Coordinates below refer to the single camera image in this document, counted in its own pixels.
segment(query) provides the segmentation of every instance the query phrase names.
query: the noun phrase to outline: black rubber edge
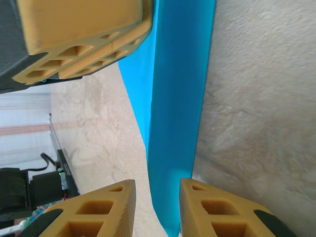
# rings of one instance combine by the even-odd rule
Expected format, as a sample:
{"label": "black rubber edge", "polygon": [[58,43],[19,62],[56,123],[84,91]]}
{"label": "black rubber edge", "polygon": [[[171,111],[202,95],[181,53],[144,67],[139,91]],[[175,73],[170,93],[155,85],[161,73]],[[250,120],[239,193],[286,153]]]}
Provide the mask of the black rubber edge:
{"label": "black rubber edge", "polygon": [[276,236],[276,237],[297,237],[282,221],[276,216],[271,215],[262,210],[253,211],[263,224]]}
{"label": "black rubber edge", "polygon": [[39,237],[62,212],[62,209],[55,209],[40,215],[19,234],[19,237]]}

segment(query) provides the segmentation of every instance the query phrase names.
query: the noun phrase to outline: blue panel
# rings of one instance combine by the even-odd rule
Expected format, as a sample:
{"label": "blue panel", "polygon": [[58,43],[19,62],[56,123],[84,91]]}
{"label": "blue panel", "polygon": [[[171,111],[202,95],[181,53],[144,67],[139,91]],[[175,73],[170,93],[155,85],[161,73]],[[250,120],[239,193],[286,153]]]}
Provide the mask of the blue panel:
{"label": "blue panel", "polygon": [[207,73],[214,0],[157,0],[150,35],[119,67],[146,146],[153,206],[180,231],[180,179],[191,177]]}

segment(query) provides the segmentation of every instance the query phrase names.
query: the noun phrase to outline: cable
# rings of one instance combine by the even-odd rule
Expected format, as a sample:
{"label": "cable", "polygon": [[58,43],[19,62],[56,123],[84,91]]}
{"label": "cable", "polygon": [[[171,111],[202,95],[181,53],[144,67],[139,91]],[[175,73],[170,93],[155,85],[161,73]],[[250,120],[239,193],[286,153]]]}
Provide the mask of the cable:
{"label": "cable", "polygon": [[46,170],[47,167],[49,166],[49,162],[51,162],[56,167],[56,162],[51,157],[49,157],[47,154],[42,153],[40,155],[40,157],[42,157],[42,159],[46,162],[46,167],[36,168],[36,169],[26,169],[26,171],[43,171],[43,170]]}

